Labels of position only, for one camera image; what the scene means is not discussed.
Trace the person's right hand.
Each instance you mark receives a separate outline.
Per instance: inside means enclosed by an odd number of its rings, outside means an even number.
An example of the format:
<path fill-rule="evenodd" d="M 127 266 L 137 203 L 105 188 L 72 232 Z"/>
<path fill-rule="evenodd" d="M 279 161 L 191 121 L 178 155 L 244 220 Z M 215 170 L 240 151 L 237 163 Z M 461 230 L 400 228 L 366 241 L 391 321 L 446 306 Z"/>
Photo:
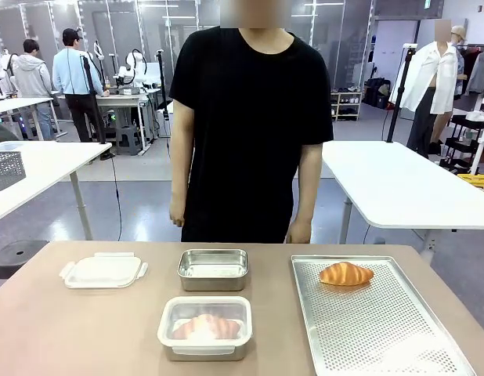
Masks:
<path fill-rule="evenodd" d="M 184 197 L 173 197 L 169 206 L 169 216 L 172 224 L 177 227 L 184 226 L 184 212 L 186 199 Z"/>

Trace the person's left hand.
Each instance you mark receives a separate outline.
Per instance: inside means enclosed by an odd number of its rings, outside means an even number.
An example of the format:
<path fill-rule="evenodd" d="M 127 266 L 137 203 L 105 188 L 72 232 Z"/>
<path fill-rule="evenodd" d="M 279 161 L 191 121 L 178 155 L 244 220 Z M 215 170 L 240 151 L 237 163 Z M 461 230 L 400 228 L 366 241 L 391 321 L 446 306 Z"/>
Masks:
<path fill-rule="evenodd" d="M 308 219 L 294 220 L 287 231 L 287 244 L 309 244 L 312 236 L 312 222 Z"/>

